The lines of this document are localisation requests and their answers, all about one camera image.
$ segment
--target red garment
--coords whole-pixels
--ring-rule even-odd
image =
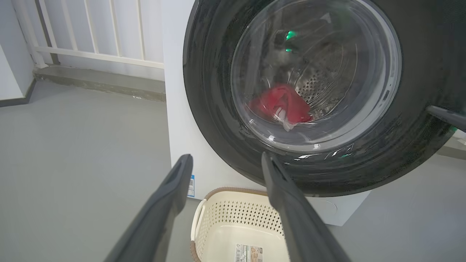
[[[249,108],[256,114],[273,117],[281,108],[287,113],[290,124],[304,123],[312,120],[309,105],[296,91],[287,84],[276,84],[260,97],[249,102]]]

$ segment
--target laundry basket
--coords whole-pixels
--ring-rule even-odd
[[[195,262],[287,262],[280,215],[267,193],[224,187],[199,203],[191,227]]]

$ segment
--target concrete ledge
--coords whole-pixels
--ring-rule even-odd
[[[34,69],[34,76],[36,80],[166,103],[165,83],[158,80],[58,65]]]

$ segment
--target railing bar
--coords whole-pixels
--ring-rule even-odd
[[[99,47],[97,46],[97,36],[96,36],[96,29],[94,27],[94,22],[92,20],[92,16],[90,15],[89,11],[89,0],[84,0],[84,7],[86,9],[86,16],[88,18],[89,24],[89,31],[90,31],[90,38],[92,40],[92,46],[94,47],[94,53],[99,53]]]
[[[141,59],[145,60],[145,48],[144,48],[144,33],[143,33],[143,21],[141,17],[141,0],[136,0],[137,8],[137,28],[139,29],[139,41],[141,44]]]
[[[52,24],[50,23],[50,18],[48,16],[47,7],[45,6],[45,1],[39,0],[39,3],[41,6],[42,15],[44,17],[45,27],[47,28],[48,37],[50,38],[50,43],[52,44],[52,47],[56,48],[57,42],[55,41],[55,36],[52,30]]]
[[[47,53],[60,54],[60,55],[73,55],[73,56],[79,56],[79,57],[86,57],[86,58],[93,58],[93,59],[99,59],[99,60],[105,60],[105,61],[120,62],[120,63],[126,63],[126,64],[134,64],[134,65],[141,65],[141,66],[146,66],[146,67],[164,69],[163,63],[129,58],[129,57],[121,57],[121,56],[116,56],[116,55],[96,54],[96,53],[91,53],[91,52],[74,51],[70,49],[52,48],[52,47],[36,47],[35,50],[37,52],[47,52]]]
[[[47,67],[47,65],[44,62],[44,58],[42,57],[41,54],[36,52],[35,48],[39,47],[39,43],[37,42],[37,37],[35,36],[34,33],[34,27],[32,26],[31,19],[29,18],[29,14],[27,13],[26,5],[24,4],[24,0],[18,0],[18,7],[19,7],[19,12],[21,13],[21,16],[24,19],[25,22],[25,27],[26,27],[26,32],[27,36],[29,39],[28,46],[30,48],[30,52],[33,55],[34,62],[40,67],[44,68]]]
[[[66,0],[62,0],[62,9],[63,15],[65,16],[66,27],[68,28],[69,40],[71,41],[71,46],[74,51],[78,50],[78,45],[76,44],[75,33],[73,31],[73,26],[71,25],[71,18],[69,17],[68,5]]]
[[[115,36],[115,45],[116,45],[116,54],[121,56],[121,45],[120,45],[120,36],[118,35],[118,26],[117,26],[117,15],[115,13],[115,3],[114,0],[109,0],[110,3],[110,14],[112,16],[112,25],[113,25],[113,35]]]

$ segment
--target basket handle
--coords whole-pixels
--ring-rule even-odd
[[[196,208],[196,212],[194,213],[194,218],[192,219],[192,225],[191,225],[191,241],[194,241],[194,239],[196,238],[196,228],[198,227],[201,209],[204,206],[204,203],[206,201],[207,199],[202,200],[199,203],[198,207]]]

